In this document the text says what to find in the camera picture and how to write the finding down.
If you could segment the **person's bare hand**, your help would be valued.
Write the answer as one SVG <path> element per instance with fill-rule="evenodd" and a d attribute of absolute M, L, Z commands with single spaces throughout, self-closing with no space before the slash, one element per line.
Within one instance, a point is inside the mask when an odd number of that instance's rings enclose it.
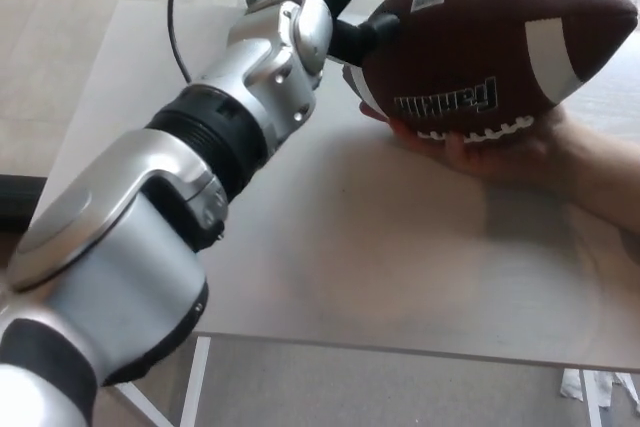
<path fill-rule="evenodd" d="M 399 120 L 385 122 L 409 150 L 465 175 L 497 184 L 561 193 L 568 185 L 569 150 L 581 125 L 558 108 L 505 143 L 466 143 L 460 133 L 423 139 Z"/>

